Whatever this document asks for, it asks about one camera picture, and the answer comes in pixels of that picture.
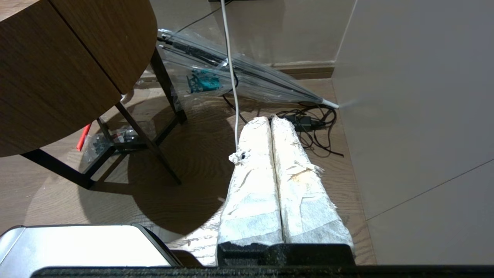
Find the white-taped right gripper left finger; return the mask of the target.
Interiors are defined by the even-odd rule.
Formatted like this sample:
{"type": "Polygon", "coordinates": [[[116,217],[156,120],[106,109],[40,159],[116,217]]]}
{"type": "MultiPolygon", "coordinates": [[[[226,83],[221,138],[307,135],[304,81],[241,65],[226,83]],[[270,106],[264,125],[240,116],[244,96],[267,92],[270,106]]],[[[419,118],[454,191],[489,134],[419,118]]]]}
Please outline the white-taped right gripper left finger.
{"type": "Polygon", "coordinates": [[[274,245],[283,242],[270,123],[256,117],[243,127],[227,197],[220,216],[218,244],[274,245]]]}

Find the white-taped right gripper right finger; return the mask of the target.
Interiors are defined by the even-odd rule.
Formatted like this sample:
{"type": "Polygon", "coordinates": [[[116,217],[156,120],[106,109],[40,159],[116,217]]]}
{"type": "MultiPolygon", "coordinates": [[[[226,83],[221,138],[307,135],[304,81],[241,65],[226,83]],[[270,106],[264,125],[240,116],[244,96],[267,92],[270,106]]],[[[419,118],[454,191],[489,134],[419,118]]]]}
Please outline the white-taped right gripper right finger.
{"type": "Polygon", "coordinates": [[[311,163],[294,126],[273,117],[271,132],[284,241],[353,247],[351,233],[323,187],[323,169],[311,163]]]}

